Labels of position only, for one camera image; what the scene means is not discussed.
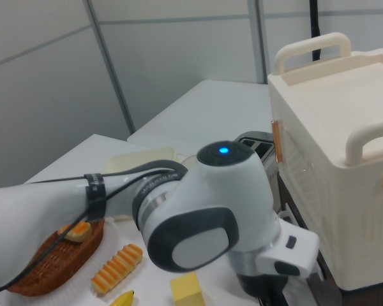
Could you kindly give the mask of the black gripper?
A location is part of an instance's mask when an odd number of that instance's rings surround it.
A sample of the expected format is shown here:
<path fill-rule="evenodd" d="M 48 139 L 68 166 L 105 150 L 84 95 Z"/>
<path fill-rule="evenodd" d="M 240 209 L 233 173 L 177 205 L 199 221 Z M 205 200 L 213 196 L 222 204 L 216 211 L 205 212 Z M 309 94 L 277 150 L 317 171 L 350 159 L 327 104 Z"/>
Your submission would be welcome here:
<path fill-rule="evenodd" d="M 237 275 L 245 293 L 256 298 L 260 305 L 288 305 L 283 289 L 288 283 L 287 276 L 281 275 Z"/>

